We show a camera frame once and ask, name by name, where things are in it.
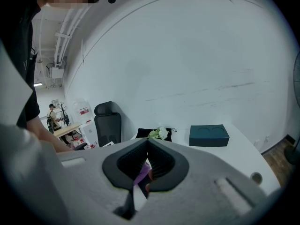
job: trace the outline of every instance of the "purple object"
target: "purple object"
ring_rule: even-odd
[[[139,175],[136,177],[135,181],[133,182],[133,185],[136,185],[140,181],[142,181],[144,179],[144,177],[147,176],[150,169],[151,169],[150,165],[147,162],[145,162],[145,164],[143,165]]]

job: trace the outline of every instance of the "man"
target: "man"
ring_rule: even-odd
[[[56,118],[56,114],[55,114],[55,112],[53,111],[53,109],[54,109],[54,105],[53,104],[50,104],[49,105],[49,111],[48,111],[48,117],[51,117],[52,118],[52,122],[53,122],[53,125],[52,125],[52,128],[51,128],[51,130],[49,129],[49,131],[51,132],[51,133],[54,133],[55,131],[57,131],[57,130],[60,130],[61,129],[61,126],[60,126],[60,124],[58,123],[59,121],[62,121],[62,119],[58,119],[58,118]],[[67,146],[69,146],[71,143],[69,143],[67,140],[66,140],[66,137],[65,136],[62,136],[62,137],[60,137],[63,141],[64,141],[64,143],[67,145]]]
[[[37,56],[30,60],[31,20],[45,4],[70,7],[70,4],[74,3],[93,3],[96,1],[98,0],[1,0],[1,7],[3,8],[1,15],[6,22],[1,24],[0,38],[15,68],[33,91],[17,125],[34,133],[39,140],[51,142],[56,152],[71,151],[71,149],[50,133],[38,117],[39,107],[34,89],[34,70]]]

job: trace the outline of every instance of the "black mesh chair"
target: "black mesh chair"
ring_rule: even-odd
[[[95,107],[95,125],[100,147],[109,142],[121,142],[121,115],[111,110],[112,102],[99,104]]]

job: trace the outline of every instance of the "flowers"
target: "flowers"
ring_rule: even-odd
[[[165,127],[160,127],[156,130],[153,130],[149,133],[147,138],[157,138],[164,140],[168,137],[168,131]]]

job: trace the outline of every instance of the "teal box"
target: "teal box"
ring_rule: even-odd
[[[225,127],[220,125],[191,126],[189,145],[197,147],[225,147],[229,135]]]

